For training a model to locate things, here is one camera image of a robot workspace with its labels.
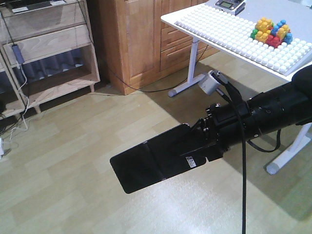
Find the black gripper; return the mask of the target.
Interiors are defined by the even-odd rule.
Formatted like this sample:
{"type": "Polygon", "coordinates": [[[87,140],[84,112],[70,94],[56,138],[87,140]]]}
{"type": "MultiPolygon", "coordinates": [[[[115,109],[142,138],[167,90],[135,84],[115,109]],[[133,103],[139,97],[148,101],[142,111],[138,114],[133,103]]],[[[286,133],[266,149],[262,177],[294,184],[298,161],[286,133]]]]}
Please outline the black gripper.
{"type": "Polygon", "coordinates": [[[206,112],[207,139],[210,145],[207,145],[200,119],[193,126],[182,123],[174,127],[168,148],[179,149],[181,157],[206,157],[208,161],[222,158],[231,146],[238,143],[242,144],[243,151],[246,150],[247,134],[243,119],[250,114],[246,103],[238,106],[221,106],[216,103],[210,105],[206,112]]]}

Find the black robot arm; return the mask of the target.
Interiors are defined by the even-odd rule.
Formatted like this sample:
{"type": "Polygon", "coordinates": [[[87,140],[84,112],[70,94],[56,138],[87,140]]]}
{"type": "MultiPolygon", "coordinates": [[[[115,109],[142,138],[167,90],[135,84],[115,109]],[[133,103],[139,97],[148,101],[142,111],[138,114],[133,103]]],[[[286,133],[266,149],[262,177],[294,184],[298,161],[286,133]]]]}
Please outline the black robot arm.
{"type": "Polygon", "coordinates": [[[199,82],[211,94],[223,85],[224,106],[211,105],[201,118],[169,149],[179,155],[204,153],[209,160],[223,156],[231,146],[280,130],[289,125],[312,121],[312,67],[296,72],[292,80],[244,101],[240,92],[218,70],[209,71],[199,82]]]}

